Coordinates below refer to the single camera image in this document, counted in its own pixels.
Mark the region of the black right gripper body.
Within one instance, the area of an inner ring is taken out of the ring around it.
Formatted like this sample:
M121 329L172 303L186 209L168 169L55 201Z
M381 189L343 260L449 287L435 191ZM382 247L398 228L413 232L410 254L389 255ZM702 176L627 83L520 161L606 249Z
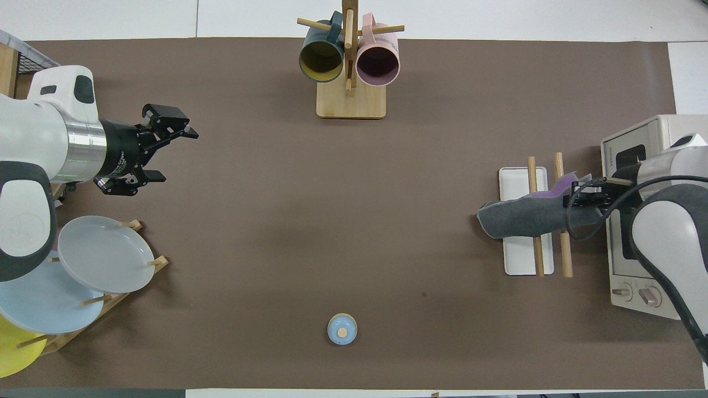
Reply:
M604 181L604 206L639 207L642 197L635 190L635 178L606 178Z

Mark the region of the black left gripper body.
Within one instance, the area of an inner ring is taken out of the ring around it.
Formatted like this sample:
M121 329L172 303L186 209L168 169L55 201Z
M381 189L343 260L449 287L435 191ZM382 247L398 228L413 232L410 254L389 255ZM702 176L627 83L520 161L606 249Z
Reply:
M124 124L101 119L106 138L106 156L100 168L101 178L121 178L133 174L135 179L146 181L147 174L141 160L145 147L151 144L151 133L141 124Z

